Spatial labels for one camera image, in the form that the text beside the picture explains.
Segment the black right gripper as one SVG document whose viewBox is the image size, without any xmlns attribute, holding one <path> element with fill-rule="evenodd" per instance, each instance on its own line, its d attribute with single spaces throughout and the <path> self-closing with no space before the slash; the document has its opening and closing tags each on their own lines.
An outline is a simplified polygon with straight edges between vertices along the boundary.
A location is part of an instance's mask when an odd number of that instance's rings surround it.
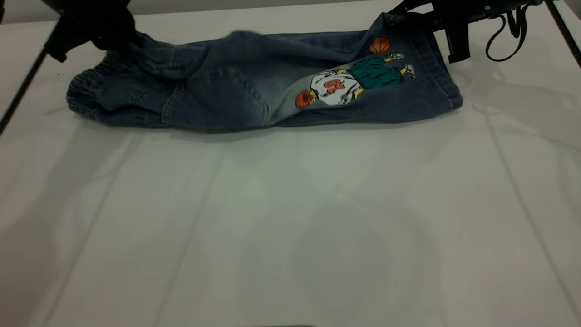
<svg viewBox="0 0 581 327">
<path fill-rule="evenodd" d="M 501 15 L 525 5 L 539 5 L 541 0 L 403 0 L 388 14 L 398 23 L 431 23 L 430 13 L 414 10 L 433 5 L 436 16 L 448 25 L 448 61 L 451 64 L 470 58 L 468 24 Z"/>
</svg>

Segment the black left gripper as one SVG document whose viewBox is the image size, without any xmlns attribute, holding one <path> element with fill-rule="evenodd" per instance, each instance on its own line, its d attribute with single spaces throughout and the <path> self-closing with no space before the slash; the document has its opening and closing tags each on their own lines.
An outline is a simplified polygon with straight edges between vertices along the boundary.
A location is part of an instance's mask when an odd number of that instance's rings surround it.
<svg viewBox="0 0 581 327">
<path fill-rule="evenodd" d="M 119 50 L 137 36 L 128 0 L 44 0 L 59 19 L 43 50 L 64 62 L 67 52 L 85 43 L 100 50 Z"/>
</svg>

